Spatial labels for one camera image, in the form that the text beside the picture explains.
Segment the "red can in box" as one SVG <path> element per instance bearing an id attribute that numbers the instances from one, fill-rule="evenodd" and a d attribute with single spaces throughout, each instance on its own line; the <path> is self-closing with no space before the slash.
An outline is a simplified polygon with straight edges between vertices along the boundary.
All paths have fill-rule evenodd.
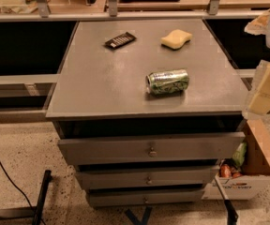
<path id="1" fill-rule="evenodd" d="M 232 176 L 231 168 L 227 164 L 223 164 L 220 167 L 220 176 L 224 178 L 230 178 Z"/>

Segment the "middle grey drawer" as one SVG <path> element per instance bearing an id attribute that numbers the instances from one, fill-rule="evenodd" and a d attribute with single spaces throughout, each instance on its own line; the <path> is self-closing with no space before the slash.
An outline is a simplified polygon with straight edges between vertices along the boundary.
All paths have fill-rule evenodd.
<path id="1" fill-rule="evenodd" d="M 210 183 L 218 166 L 147 168 L 97 172 L 77 172 L 85 190 L 108 188 L 148 188 Z"/>

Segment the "black metal floor stand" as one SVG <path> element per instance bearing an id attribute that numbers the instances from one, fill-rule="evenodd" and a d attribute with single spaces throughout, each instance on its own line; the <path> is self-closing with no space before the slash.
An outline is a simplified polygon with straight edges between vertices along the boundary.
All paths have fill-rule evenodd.
<path id="1" fill-rule="evenodd" d="M 32 225 L 39 225 L 43 221 L 42 213 L 44 203 L 46 200 L 48 187 L 52 179 L 52 171 L 46 170 L 43 175 L 36 206 L 0 209 L 0 220 L 31 218 Z"/>

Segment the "black bar at bottom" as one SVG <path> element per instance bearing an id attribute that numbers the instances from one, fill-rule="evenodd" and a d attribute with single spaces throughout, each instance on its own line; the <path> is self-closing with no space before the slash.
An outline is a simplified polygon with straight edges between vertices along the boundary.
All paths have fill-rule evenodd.
<path id="1" fill-rule="evenodd" d="M 218 176 L 215 177 L 215 182 L 216 182 L 217 188 L 218 188 L 218 190 L 223 198 L 224 205 L 227 209 L 227 225 L 237 225 L 237 220 L 238 220 L 239 216 L 238 216 L 231 200 L 229 199 L 224 187 L 220 183 Z"/>

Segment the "grey drawer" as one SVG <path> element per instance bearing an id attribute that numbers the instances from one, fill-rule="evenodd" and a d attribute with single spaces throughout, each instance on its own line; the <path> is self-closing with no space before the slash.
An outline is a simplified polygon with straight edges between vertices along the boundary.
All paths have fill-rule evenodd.
<path id="1" fill-rule="evenodd" d="M 86 195 L 86 200 L 92 207 L 108 207 L 158 203 L 188 203 L 198 201 L 202 196 L 202 188 L 178 188 L 91 193 Z"/>
<path id="2" fill-rule="evenodd" d="M 70 165 L 230 158 L 243 132 L 60 140 Z"/>
<path id="3" fill-rule="evenodd" d="M 77 172 L 85 190 L 108 188 L 148 188 L 210 183 L 218 166 L 147 168 L 97 172 Z"/>

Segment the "black snack packet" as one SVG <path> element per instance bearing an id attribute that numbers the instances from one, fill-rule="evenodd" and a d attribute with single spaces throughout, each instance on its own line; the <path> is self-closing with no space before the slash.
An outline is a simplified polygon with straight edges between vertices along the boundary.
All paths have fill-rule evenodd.
<path id="1" fill-rule="evenodd" d="M 118 49 L 120 47 L 123 47 L 127 44 L 129 44 L 132 41 L 135 41 L 136 37 L 131 35 L 129 32 L 126 32 L 124 34 L 121 34 L 117 37 L 114 37 L 108 41 L 105 42 L 105 46 L 110 49 Z"/>

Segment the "metal railing frame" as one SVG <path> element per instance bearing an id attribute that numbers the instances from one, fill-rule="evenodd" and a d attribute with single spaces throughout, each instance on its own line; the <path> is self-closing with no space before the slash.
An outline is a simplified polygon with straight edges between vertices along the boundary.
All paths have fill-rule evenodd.
<path id="1" fill-rule="evenodd" d="M 31 13 L 4 13 L 1 22 L 98 21 L 137 18 L 254 18 L 270 8 L 270 0 L 180 0 L 178 2 L 131 2 L 97 0 L 50 0 Z"/>

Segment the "bottom grey drawer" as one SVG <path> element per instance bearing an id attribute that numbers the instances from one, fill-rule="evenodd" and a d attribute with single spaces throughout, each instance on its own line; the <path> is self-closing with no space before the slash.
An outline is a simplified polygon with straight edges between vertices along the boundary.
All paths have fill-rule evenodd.
<path id="1" fill-rule="evenodd" d="M 86 195 L 86 200 L 92 207 L 108 207 L 158 203 L 188 203 L 198 201 L 202 196 L 202 188 L 178 188 L 91 193 Z"/>

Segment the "cardboard box with items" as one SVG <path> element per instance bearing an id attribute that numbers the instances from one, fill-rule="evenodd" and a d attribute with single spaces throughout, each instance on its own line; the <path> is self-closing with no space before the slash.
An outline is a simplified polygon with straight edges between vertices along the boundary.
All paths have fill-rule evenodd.
<path id="1" fill-rule="evenodd" d="M 230 200 L 250 200 L 270 185 L 270 133 L 262 120 L 249 120 L 244 128 L 247 151 L 237 178 L 219 178 Z"/>

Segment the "grey drawer cabinet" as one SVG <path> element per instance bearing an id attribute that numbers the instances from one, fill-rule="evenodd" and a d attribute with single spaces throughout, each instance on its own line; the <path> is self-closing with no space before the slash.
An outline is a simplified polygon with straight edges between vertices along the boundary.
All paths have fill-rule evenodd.
<path id="1" fill-rule="evenodd" d="M 47 111 L 91 206 L 199 200 L 248 90 L 199 20 L 82 22 Z"/>

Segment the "green bag in box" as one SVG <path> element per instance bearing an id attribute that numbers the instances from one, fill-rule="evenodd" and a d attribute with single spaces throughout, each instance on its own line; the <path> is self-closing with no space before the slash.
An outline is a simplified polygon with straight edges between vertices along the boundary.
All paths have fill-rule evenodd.
<path id="1" fill-rule="evenodd" d="M 245 154 L 247 151 L 247 143 L 241 142 L 236 151 L 232 155 L 232 161 L 236 167 L 241 167 L 245 161 Z"/>

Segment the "yellow sponge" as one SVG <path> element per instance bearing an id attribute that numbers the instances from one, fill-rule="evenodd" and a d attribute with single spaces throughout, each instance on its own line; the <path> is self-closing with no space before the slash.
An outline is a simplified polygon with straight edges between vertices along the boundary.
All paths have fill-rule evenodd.
<path id="1" fill-rule="evenodd" d="M 160 41 L 161 44 L 172 49 L 181 49 L 187 42 L 191 41 L 192 35 L 180 29 L 175 29 L 171 33 L 163 37 Z"/>

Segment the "green crushed soda can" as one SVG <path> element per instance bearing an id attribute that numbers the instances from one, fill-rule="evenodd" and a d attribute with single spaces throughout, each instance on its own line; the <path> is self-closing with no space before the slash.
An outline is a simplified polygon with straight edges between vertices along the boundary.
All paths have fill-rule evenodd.
<path id="1" fill-rule="evenodd" d="M 188 88 L 189 76 L 185 69 L 153 72 L 145 77 L 148 94 L 166 95 Z"/>

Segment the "top grey drawer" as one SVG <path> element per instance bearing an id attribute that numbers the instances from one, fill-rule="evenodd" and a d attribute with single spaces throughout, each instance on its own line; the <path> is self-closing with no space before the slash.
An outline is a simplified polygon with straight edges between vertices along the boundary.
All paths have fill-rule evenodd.
<path id="1" fill-rule="evenodd" d="M 243 132 L 60 140 L 70 165 L 230 158 Z"/>

